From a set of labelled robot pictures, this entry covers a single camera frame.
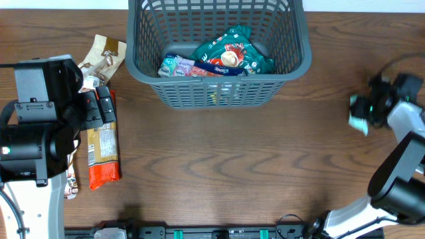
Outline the Kleenex tissue multipack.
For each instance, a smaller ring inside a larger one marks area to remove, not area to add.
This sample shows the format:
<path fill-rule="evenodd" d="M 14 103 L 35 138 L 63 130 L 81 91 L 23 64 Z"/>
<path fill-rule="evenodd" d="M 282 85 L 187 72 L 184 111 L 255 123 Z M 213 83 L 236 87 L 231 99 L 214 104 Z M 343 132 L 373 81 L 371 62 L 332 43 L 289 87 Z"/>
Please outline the Kleenex tissue multipack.
<path fill-rule="evenodd" d="M 217 64 L 197 62 L 183 58 L 177 54 L 167 53 L 158 70 L 160 77 L 184 76 L 238 76 L 244 74 L 241 68 L 232 68 Z"/>

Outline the orange spaghetti packet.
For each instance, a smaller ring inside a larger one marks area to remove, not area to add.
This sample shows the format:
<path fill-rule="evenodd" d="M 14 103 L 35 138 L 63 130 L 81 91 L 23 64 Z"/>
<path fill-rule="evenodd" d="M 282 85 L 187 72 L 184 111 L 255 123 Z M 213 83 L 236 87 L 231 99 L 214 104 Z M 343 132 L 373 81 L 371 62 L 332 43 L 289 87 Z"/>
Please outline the orange spaghetti packet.
<path fill-rule="evenodd" d="M 121 179 L 118 155 L 117 123 L 105 123 L 102 127 L 89 129 L 88 170 L 89 185 L 92 191 L 102 185 Z"/>

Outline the small white tissue packet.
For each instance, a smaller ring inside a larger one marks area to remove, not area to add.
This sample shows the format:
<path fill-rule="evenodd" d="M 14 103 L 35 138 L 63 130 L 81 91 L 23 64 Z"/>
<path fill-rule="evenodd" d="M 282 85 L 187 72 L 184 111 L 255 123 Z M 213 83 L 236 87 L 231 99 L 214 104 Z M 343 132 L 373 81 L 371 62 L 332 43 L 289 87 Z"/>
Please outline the small white tissue packet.
<path fill-rule="evenodd" d="M 369 133 L 368 118 L 371 106 L 369 100 L 363 96 L 353 95 L 349 101 L 349 125 L 367 136 Z"/>

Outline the green Nescafe coffee bag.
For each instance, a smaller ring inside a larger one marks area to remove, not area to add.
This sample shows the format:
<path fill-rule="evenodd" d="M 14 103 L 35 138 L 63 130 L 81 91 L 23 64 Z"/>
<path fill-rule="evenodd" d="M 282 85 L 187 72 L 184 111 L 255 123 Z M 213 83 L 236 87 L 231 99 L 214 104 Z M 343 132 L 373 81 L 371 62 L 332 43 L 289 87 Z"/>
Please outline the green Nescafe coffee bag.
<path fill-rule="evenodd" d="M 222 36 L 197 47 L 191 60 L 232 68 L 241 68 L 247 74 L 271 74 L 275 62 L 259 53 L 249 41 L 252 29 L 243 25 L 228 28 Z"/>

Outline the grey plastic basket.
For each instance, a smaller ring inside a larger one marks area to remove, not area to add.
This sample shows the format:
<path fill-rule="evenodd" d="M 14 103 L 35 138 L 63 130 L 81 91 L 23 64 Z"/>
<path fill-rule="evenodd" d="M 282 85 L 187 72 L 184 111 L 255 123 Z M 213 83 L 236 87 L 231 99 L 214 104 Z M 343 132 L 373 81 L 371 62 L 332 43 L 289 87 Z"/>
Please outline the grey plastic basket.
<path fill-rule="evenodd" d="M 129 0 L 126 67 L 172 108 L 261 106 L 312 61 L 300 0 Z"/>

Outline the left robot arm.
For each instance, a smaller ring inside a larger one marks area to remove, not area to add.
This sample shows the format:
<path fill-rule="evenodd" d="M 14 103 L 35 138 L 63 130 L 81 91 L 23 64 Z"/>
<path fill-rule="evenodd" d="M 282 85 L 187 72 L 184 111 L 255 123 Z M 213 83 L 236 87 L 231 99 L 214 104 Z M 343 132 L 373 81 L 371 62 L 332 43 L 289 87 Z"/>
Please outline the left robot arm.
<path fill-rule="evenodd" d="M 110 91 L 81 92 L 69 54 L 2 64 L 18 98 L 1 112 L 1 211 L 8 238 L 64 238 L 68 156 L 80 132 L 116 120 Z"/>

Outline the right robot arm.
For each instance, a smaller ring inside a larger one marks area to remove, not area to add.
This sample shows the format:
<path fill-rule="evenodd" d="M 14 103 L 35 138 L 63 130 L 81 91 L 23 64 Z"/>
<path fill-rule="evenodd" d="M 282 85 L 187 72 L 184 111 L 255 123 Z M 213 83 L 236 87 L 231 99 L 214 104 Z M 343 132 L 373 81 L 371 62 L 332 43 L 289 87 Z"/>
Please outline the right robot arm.
<path fill-rule="evenodd" d="M 423 79 L 400 73 L 393 82 L 378 73 L 371 94 L 350 107 L 376 127 L 389 127 L 398 145 L 372 176 L 367 194 L 339 210 L 324 212 L 303 232 L 304 238 L 360 238 L 385 226 L 424 223 L 424 108 L 416 103 Z"/>

